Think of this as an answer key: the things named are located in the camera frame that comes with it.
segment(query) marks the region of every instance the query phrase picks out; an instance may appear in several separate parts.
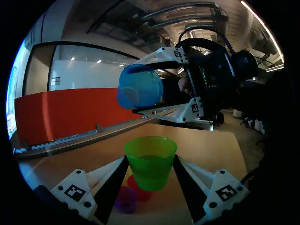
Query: green cup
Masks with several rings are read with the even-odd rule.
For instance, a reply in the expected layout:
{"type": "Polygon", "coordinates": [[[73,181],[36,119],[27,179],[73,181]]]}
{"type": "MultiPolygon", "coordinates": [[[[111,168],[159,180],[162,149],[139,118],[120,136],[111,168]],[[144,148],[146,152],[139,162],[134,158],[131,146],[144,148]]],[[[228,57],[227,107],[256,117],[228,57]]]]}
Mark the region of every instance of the green cup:
{"type": "Polygon", "coordinates": [[[157,191],[166,185],[176,150],[174,141],[159,136],[136,138],[125,145],[134,179],[142,190],[157,191]]]}

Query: wooden table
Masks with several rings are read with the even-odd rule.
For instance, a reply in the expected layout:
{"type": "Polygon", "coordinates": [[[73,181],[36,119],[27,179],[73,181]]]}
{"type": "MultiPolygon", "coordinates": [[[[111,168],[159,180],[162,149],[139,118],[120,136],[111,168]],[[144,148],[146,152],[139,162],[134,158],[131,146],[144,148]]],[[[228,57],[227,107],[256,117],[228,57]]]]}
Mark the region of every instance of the wooden table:
{"type": "MultiPolygon", "coordinates": [[[[177,154],[211,172],[228,170],[237,179],[246,175],[239,144],[233,133],[145,124],[133,130],[65,153],[19,162],[26,182],[34,189],[43,184],[52,189],[76,168],[90,172],[123,156],[125,144],[137,137],[162,136],[177,144],[177,154]]],[[[123,185],[132,174],[128,169],[123,185]]],[[[138,202],[134,214],[112,210],[108,224],[191,224],[191,216],[172,169],[167,185],[148,202],[138,202]]]]}

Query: orange wall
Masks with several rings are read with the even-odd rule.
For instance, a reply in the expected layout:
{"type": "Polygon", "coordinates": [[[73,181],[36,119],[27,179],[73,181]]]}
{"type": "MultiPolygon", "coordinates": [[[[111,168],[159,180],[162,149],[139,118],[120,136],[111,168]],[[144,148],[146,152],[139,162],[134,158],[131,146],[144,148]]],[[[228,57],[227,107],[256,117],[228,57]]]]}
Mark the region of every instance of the orange wall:
{"type": "Polygon", "coordinates": [[[48,91],[15,99],[20,142],[36,145],[107,127],[140,115],[117,103],[116,88],[83,88],[48,91]]]}

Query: human hand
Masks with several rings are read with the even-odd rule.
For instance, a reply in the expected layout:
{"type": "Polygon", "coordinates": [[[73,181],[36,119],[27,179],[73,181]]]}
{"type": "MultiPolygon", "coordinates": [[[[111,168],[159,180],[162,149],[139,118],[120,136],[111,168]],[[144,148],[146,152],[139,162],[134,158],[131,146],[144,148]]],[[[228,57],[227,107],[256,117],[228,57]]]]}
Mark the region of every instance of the human hand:
{"type": "Polygon", "coordinates": [[[179,89],[181,92],[185,92],[189,95],[192,95],[187,74],[186,72],[182,72],[182,73],[183,73],[182,78],[178,81],[179,89]]]}

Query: blue cup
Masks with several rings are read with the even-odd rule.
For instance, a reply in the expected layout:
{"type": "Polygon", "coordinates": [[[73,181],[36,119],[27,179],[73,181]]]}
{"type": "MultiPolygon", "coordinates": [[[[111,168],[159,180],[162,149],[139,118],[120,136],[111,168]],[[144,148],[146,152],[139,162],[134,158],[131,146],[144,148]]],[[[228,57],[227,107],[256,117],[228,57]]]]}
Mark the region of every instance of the blue cup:
{"type": "Polygon", "coordinates": [[[163,91],[161,79],[151,67],[132,64],[120,75],[117,101],[125,109],[148,107],[159,102],[163,91]]]}

